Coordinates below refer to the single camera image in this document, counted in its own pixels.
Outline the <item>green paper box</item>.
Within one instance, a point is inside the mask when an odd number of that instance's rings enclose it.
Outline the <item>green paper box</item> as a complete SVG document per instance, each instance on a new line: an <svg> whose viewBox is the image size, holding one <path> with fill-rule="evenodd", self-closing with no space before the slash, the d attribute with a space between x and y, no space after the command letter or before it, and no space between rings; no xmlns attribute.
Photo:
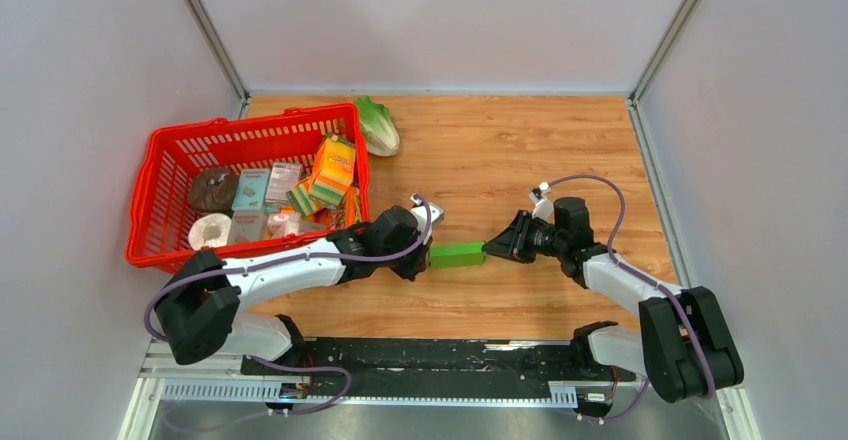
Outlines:
<svg viewBox="0 0 848 440"><path fill-rule="evenodd" d="M486 259L483 242L433 246L429 251L431 269L449 269L482 265Z"/></svg>

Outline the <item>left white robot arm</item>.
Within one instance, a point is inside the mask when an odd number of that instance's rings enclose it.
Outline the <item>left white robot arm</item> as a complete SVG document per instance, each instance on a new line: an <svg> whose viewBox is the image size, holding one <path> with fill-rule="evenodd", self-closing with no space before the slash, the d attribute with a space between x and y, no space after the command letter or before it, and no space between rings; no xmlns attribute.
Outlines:
<svg viewBox="0 0 848 440"><path fill-rule="evenodd" d="M365 279L386 268L412 281L429 262L432 230L443 210L423 200L395 205L371 222L327 234L304 246L258 257L221 259L196 252L145 310L149 333L168 344L179 365L218 353L258 356L279 373L304 365L306 350L291 319L250 308L310 288Z"/></svg>

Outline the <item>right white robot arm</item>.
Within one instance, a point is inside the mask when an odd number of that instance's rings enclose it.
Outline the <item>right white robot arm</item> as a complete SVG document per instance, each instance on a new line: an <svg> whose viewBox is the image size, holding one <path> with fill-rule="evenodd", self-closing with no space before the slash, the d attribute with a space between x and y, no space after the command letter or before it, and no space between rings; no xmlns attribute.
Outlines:
<svg viewBox="0 0 848 440"><path fill-rule="evenodd" d="M563 274L601 294L639 321L638 330L615 321L574 332L570 364L579 376L598 377L609 366L645 377L666 402L675 403L741 384L745 369L716 295L705 287L661 281L596 241L584 199L552 204L552 220L520 210L483 252L521 264L543 255Z"/></svg>

